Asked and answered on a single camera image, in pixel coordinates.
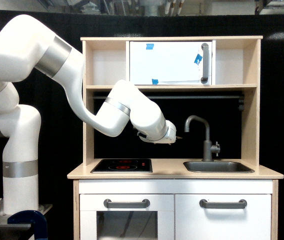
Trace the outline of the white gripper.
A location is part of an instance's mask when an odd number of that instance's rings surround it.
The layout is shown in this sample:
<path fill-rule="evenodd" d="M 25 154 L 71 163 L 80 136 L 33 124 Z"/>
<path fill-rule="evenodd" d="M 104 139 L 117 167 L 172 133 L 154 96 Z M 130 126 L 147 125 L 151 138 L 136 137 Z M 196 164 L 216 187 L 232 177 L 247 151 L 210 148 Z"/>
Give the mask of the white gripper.
<path fill-rule="evenodd" d="M 167 126 L 167 131 L 166 131 L 164 137 L 162 138 L 163 144 L 173 144 L 173 143 L 176 142 L 176 139 L 177 140 L 183 139 L 180 136 L 176 136 L 177 129 L 172 122 L 170 122 L 169 120 L 166 120 L 165 123 L 166 123 L 166 126 Z"/>

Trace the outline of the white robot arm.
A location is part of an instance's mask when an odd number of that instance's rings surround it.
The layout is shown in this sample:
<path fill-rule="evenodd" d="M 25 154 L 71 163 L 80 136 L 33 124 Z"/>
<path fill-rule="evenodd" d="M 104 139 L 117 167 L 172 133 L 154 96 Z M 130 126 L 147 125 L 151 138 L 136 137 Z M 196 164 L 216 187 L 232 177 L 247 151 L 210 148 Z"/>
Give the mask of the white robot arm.
<path fill-rule="evenodd" d="M 74 17 L 59 13 L 31 13 L 23 11 L 0 10 L 0 28 L 4 27 L 10 19 L 19 14 L 30 14 L 39 20 L 43 20 L 58 34 L 70 40 L 71 44 L 81 48 L 79 37 L 85 33 L 89 25 L 75 24 L 73 20 L 92 20 L 93 22 L 103 17 Z M 22 104 L 30 105 L 39 110 L 42 125 L 39 135 L 39 202 L 41 204 L 53 204 L 52 215 L 65 214 L 71 218 L 73 208 L 73 181 L 67 179 L 67 174 L 82 162 L 82 122 L 72 113 L 67 103 L 65 91 L 58 83 L 50 80 L 38 70 L 33 70 L 20 83 L 14 83 Z M 123 147 L 117 153 L 118 157 L 142 158 L 177 158 L 181 141 L 169 146 L 168 144 L 143 143 L 138 137 L 134 137 L 134 131 L 129 124 L 124 133 L 119 137 L 103 137 L 113 147 Z M 119 144 L 119 140 L 129 137 L 127 146 Z M 0 198 L 3 197 L 2 180 L 2 152 L 7 138 L 0 138 Z"/>

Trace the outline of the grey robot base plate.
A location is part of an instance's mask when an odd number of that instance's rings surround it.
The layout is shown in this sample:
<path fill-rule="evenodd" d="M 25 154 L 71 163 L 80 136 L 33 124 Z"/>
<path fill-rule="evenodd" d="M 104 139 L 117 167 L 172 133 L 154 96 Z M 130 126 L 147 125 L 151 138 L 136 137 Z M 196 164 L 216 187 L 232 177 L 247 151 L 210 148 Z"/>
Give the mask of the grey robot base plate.
<path fill-rule="evenodd" d="M 39 209 L 35 210 L 35 211 L 39 211 L 40 213 L 42 213 L 45 216 L 45 214 L 52 207 L 53 207 L 52 204 L 43 204 L 43 205 L 40 204 Z M 12 215 L 4 214 L 3 212 L 0 211 L 0 230 L 13 230 L 13 229 L 27 230 L 33 225 L 32 223 L 8 224 L 7 220 L 10 216 L 12 216 Z"/>

